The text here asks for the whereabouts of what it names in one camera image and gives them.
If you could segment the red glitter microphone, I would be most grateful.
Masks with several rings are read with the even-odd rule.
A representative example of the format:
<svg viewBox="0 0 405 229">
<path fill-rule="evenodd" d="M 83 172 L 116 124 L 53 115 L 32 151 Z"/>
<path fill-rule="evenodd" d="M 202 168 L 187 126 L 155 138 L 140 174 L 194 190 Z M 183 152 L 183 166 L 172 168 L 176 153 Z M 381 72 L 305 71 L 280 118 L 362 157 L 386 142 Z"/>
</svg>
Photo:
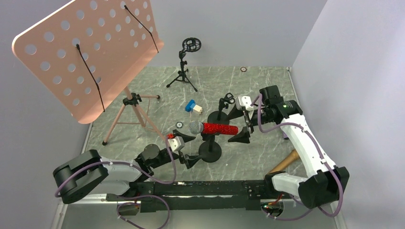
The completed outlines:
<svg viewBox="0 0 405 229">
<path fill-rule="evenodd" d="M 236 135 L 239 133 L 237 126 L 223 125 L 215 123 L 202 123 L 199 121 L 191 121 L 189 123 L 189 131 L 192 134 L 220 134 L 220 135 Z"/>
</svg>

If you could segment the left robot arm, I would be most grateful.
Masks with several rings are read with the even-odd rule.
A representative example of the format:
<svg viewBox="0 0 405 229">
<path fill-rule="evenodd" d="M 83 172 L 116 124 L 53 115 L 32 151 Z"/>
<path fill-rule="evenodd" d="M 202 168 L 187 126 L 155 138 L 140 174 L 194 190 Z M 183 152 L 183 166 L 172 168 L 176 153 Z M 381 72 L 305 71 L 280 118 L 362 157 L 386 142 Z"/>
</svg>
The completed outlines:
<svg viewBox="0 0 405 229">
<path fill-rule="evenodd" d="M 149 144 L 135 159 L 128 161 L 103 157 L 94 149 L 86 151 L 53 171 L 57 184 L 55 197 L 65 204 L 93 194 L 113 194 L 128 199 L 141 194 L 140 187 L 148 179 L 172 184 L 174 178 L 171 181 L 154 178 L 153 169 L 166 164 L 174 166 L 176 160 L 188 169 L 192 168 L 202 157 L 184 154 L 181 150 L 194 139 L 194 136 L 174 130 L 166 137 L 166 148 Z"/>
</svg>

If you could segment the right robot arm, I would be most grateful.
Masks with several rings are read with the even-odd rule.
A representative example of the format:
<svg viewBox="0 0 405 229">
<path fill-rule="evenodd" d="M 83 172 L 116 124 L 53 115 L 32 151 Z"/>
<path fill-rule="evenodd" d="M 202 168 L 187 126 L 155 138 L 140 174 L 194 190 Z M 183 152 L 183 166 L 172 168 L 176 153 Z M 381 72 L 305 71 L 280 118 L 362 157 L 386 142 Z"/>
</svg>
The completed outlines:
<svg viewBox="0 0 405 229">
<path fill-rule="evenodd" d="M 295 100 L 284 100 L 276 85 L 260 89 L 254 100 L 242 95 L 234 101 L 235 106 L 227 119 L 242 116 L 245 127 L 230 138 L 231 142 L 249 143 L 255 126 L 265 134 L 271 130 L 265 130 L 263 125 L 275 123 L 272 130 L 279 128 L 287 135 L 304 165 L 306 177 L 284 171 L 268 173 L 264 178 L 268 189 L 298 197 L 309 209 L 337 202 L 336 211 L 339 212 L 350 174 L 346 167 L 338 167 L 319 145 L 299 104 Z"/>
</svg>

